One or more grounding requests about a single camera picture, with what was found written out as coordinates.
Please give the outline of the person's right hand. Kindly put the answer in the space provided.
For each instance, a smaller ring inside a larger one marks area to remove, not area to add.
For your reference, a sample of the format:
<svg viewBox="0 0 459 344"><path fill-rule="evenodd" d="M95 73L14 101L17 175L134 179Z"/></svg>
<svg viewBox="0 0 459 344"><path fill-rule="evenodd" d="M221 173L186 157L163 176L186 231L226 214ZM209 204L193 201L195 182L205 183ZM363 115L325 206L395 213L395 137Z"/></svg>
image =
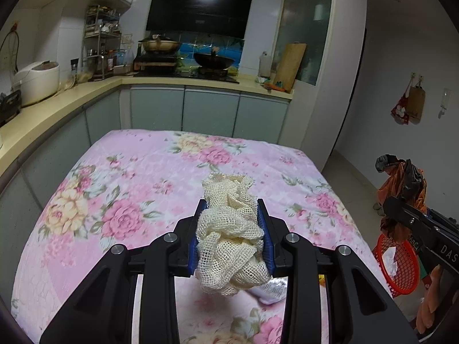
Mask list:
<svg viewBox="0 0 459 344"><path fill-rule="evenodd" d="M441 265L436 266L430 274L432 282L429 289L425 292L423 302L420 304L416 316L416 329L420 334L424 334L434 324L435 311L443 299L441 293L443 274L444 269Z"/></svg>

